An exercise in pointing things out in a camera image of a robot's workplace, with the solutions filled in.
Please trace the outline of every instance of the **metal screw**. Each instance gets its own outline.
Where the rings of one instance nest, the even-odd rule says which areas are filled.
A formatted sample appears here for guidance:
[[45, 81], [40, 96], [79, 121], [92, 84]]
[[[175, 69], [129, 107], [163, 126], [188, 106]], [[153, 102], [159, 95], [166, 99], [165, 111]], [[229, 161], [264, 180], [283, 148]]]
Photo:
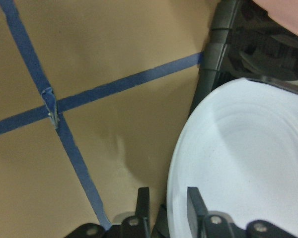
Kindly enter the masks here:
[[267, 231], [267, 227], [264, 226], [262, 223], [255, 223], [254, 229], [258, 232], [266, 232]]
[[137, 217], [132, 217], [128, 223], [130, 226], [137, 226], [139, 224], [139, 220]]
[[89, 228], [87, 231], [86, 231], [86, 235], [88, 235], [89, 237], [90, 236], [94, 236], [96, 235], [98, 232], [98, 227], [93, 227], [93, 228]]
[[211, 222], [213, 224], [221, 224], [222, 219], [219, 216], [211, 216]]

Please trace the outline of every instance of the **blue tape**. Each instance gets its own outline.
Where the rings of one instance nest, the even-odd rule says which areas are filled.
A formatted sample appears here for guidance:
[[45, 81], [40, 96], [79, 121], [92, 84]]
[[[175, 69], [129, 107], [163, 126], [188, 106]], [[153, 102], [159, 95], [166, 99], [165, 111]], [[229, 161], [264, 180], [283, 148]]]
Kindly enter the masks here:
[[[112, 83], [101, 85], [91, 90], [87, 90], [82, 93], [58, 100], [59, 112], [62, 113], [75, 107], [79, 107], [86, 103], [95, 101], [97, 99], [129, 89], [130, 87], [135, 87], [137, 85], [150, 82], [157, 79], [156, 77], [161, 77], [161, 75], [166, 76], [168, 74], [195, 66], [199, 64], [201, 60], [203, 60], [203, 53], [197, 53], [170, 63], [166, 63], [154, 69], [147, 70], [149, 72], [144, 71], [138, 74], [134, 74], [114, 81]], [[128, 85], [129, 87], [121, 86], [124, 83], [126, 83], [126, 85]], [[46, 117], [47, 110], [44, 107], [39, 107], [1, 120], [0, 135], [21, 126], [36, 122], [37, 120], [44, 119]]]
[[86, 103], [93, 102], [112, 94], [136, 87], [157, 78], [181, 71], [183, 69], [195, 66], [202, 60], [203, 53], [197, 53], [182, 59], [178, 59], [153, 69], [149, 69], [117, 81], [101, 85], [99, 87], [87, 90], [85, 92], [69, 96], [58, 100], [58, 109], [60, 113], [79, 107]]
[[40, 95], [42, 96], [48, 112], [50, 113], [49, 116], [51, 118], [51, 122], [54, 127], [57, 128], [57, 109], [53, 108], [53, 110], [51, 110], [50, 107], [51, 105], [56, 106], [56, 99], [54, 95], [51, 95], [53, 93], [53, 90], [42, 70], [39, 59], [34, 51], [25, 27], [20, 20], [18, 10], [16, 9], [13, 0], [0, 0], [0, 7], [5, 13], [10, 32], [20, 51], [24, 63], [28, 71], [30, 72], [33, 82], [35, 83]]
[[103, 203], [100, 199], [99, 193], [89, 176], [87, 166], [74, 142], [72, 133], [65, 121], [63, 114], [59, 114], [59, 118], [59, 127], [56, 129], [56, 132], [58, 133], [66, 153], [75, 169], [80, 184], [82, 185], [94, 212], [97, 214], [99, 222], [105, 230], [108, 230], [111, 227], [111, 223], [105, 215]]

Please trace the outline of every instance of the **white plate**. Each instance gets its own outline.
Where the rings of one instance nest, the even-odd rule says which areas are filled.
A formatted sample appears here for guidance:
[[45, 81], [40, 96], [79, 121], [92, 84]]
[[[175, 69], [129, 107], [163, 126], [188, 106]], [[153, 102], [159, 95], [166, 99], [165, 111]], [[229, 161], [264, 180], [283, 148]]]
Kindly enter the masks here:
[[210, 211], [245, 229], [256, 219], [298, 236], [298, 95], [238, 79], [208, 95], [172, 157], [167, 211], [172, 238], [191, 236], [187, 187]]

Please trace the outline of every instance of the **white object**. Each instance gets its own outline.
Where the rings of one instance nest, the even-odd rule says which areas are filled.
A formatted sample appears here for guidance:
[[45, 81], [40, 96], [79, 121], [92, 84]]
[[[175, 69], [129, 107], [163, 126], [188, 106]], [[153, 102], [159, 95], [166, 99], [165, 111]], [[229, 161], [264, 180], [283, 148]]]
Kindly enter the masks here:
[[184, 126], [167, 188], [171, 238], [190, 238], [187, 187], [245, 229], [263, 219], [298, 236], [298, 95], [238, 79], [209, 94]]

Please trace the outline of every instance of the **bolt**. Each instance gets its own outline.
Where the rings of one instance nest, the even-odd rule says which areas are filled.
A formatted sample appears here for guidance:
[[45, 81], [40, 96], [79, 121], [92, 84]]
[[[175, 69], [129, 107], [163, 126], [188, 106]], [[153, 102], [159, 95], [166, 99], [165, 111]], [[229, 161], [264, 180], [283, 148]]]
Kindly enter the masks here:
[[86, 235], [88, 235], [89, 237], [94, 236], [97, 234], [97, 232], [98, 232], [98, 227], [92, 227], [86, 231]]
[[137, 217], [132, 217], [128, 223], [130, 226], [137, 226], [139, 224], [139, 220]]
[[211, 222], [213, 224], [221, 224], [222, 219], [219, 216], [211, 216]]
[[262, 223], [255, 223], [254, 229], [258, 232], [266, 232], [267, 231], [267, 227], [264, 226]]

